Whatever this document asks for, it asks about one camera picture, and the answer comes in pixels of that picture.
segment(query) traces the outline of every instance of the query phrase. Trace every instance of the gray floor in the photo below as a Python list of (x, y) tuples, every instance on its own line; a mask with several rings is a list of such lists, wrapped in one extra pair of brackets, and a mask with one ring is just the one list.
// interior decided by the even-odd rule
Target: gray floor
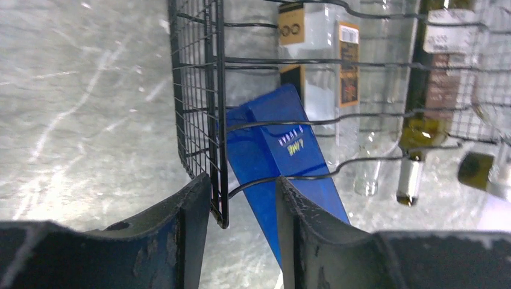
[[(275, 4), (256, 0), (228, 1), (225, 13), (237, 22), (276, 19)], [(0, 0), (0, 219), (104, 228), (189, 181), (176, 150), (167, 21), (162, 0)], [(258, 39), (267, 34), (227, 33), (230, 56), (274, 52)], [(269, 81), (230, 75), (228, 97), (241, 103), (277, 83)], [(475, 229), (485, 195), (455, 181), (469, 147), (431, 154), (414, 209), (393, 200), (398, 164), (385, 167), (372, 199), (349, 192), (346, 169), (336, 182), (353, 225)], [(210, 222), (201, 288), (280, 288), (241, 194), (231, 218), (228, 230)]]

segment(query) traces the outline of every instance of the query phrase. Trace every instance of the concrete surface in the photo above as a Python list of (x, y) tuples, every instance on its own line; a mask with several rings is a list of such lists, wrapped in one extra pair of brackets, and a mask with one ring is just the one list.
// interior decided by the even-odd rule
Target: concrete surface
[[(273, 3), (225, 6), (232, 22), (276, 20)], [(105, 228), (189, 181), (176, 149), (167, 25), (162, 0), (0, 0), (1, 219)], [(261, 28), (229, 28), (226, 41), (229, 56), (275, 53), (273, 33)], [(277, 85), (275, 75), (231, 72), (227, 81), (231, 104)], [(413, 209), (393, 200), (397, 163), (384, 168), (385, 189), (371, 199), (350, 192), (346, 168), (336, 183), (353, 225), (475, 229), (485, 195), (455, 179), (469, 147), (431, 154)], [(280, 288), (242, 194), (231, 201), (231, 218), (228, 230), (210, 222), (201, 288)]]

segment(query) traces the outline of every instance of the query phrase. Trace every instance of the wire basket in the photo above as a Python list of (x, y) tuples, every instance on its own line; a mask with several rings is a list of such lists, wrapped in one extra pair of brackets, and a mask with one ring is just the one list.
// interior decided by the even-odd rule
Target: wire basket
[[(261, 0), (268, 2), (294, 2), (279, 0)], [(296, 1), (303, 3), (328, 3), (342, 6), (346, 11), (362, 19), (392, 19), (426, 21), (427, 15), (417, 13), (397, 13), (387, 15), (363, 14), (352, 10), (349, 5), (341, 0), (329, 1)], [(228, 188), (228, 161), (226, 136), (226, 111), (229, 109), (226, 102), (226, 70), (259, 70), (275, 74), (278, 79), (280, 64), (310, 64), (310, 63), (334, 63), (341, 64), (346, 61), (336, 59), (314, 60), (279, 60), (269, 58), (234, 58), (225, 55), (224, 31), (229, 28), (260, 27), (267, 28), (270, 33), (275, 33), (277, 42), (278, 27), (272, 23), (226, 23), (224, 22), (224, 0), (169, 0), (169, 23), (172, 54), (172, 71), (174, 77), (175, 115), (177, 125), (178, 151), (182, 165), (190, 177), (195, 177), (202, 172), (211, 176), (212, 201), (211, 211), (218, 224), (227, 228), (229, 224), (228, 200), (236, 193), (249, 187), (274, 178), (261, 179), (258, 181), (242, 184), (229, 192)], [(473, 26), (481, 34), (488, 31), (488, 27), (480, 22), (464, 25), (450, 26)], [(352, 63), (359, 67), (405, 67), (418, 69), (442, 69), (440, 67), (425, 67), (419, 63), (409, 61), (400, 63)], [(468, 74), (478, 72), (475, 66), (462, 69)], [(461, 140), (480, 141), (495, 144), (498, 141), (498, 133), (490, 126), (479, 121), (472, 111), (471, 92), (459, 94), (456, 107), (444, 108), (453, 111), (454, 118), (451, 125), (450, 136)], [(509, 105), (509, 95), (501, 98), (500, 104)], [(341, 122), (353, 117), (371, 117), (377, 119), (373, 125), (380, 123), (379, 119), (411, 116), (426, 109), (404, 113), (404, 103), (382, 101), (377, 111), (362, 112), (338, 117), (337, 119), (319, 122), (286, 122), (287, 124), (324, 125)], [(256, 125), (275, 125), (277, 123), (252, 123)], [(457, 146), (429, 147), (428, 149), (457, 149)], [(356, 161), (375, 160), (401, 160), (408, 155), (398, 157), (357, 158), (341, 163), (330, 174), (315, 177), (288, 176), (289, 179), (312, 179), (328, 178), (337, 173), (341, 167)]]

